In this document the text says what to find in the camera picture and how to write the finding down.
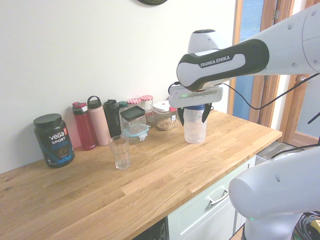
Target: white cabinet drawer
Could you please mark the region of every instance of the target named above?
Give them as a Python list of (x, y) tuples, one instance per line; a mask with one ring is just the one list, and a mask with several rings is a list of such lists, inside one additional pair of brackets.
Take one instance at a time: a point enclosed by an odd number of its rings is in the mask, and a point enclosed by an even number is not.
[(222, 208), (190, 232), (184, 240), (229, 240), (233, 235), (235, 212), (228, 198)]
[(235, 170), (215, 182), (203, 192), (170, 213), (168, 217), (170, 240), (183, 240), (218, 211), (226, 206), (230, 200), (228, 188), (230, 181), (244, 170), (255, 165), (255, 157), (237, 167)]

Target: clock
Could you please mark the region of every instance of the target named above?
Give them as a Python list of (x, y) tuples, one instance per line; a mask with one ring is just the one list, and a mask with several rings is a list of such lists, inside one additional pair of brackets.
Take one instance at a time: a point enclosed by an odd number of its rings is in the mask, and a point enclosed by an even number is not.
[(139, 2), (143, 3), (143, 4), (147, 4), (147, 5), (160, 5), (163, 4), (164, 2), (166, 2), (167, 0), (138, 0)]

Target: dishwasher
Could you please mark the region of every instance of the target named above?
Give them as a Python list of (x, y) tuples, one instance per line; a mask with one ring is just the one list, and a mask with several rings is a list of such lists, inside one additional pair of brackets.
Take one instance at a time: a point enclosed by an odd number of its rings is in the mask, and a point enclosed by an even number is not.
[(167, 218), (158, 221), (133, 240), (169, 240)]

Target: protein powder tub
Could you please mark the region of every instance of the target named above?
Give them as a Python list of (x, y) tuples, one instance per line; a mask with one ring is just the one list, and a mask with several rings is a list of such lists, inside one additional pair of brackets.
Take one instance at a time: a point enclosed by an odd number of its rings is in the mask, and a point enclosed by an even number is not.
[(61, 168), (75, 158), (66, 123), (60, 114), (40, 116), (33, 121), (33, 124), (36, 139), (49, 167)]

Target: label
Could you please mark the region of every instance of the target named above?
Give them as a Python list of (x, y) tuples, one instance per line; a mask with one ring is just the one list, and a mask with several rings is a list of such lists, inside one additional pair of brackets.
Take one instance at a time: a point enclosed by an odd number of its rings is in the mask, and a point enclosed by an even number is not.
[(225, 62), (229, 62), (234, 58), (234, 56), (230, 56), (230, 55), (226, 55), (223, 57), (218, 57), (209, 61), (205, 61), (199, 64), (200, 68), (205, 68), (205, 67), (209, 67), (209, 66), (213, 66), (216, 64), (221, 64), (221, 63), (225, 63)]
[(74, 149), (66, 127), (52, 133), (36, 134), (36, 137), (49, 165), (63, 164), (74, 156)]

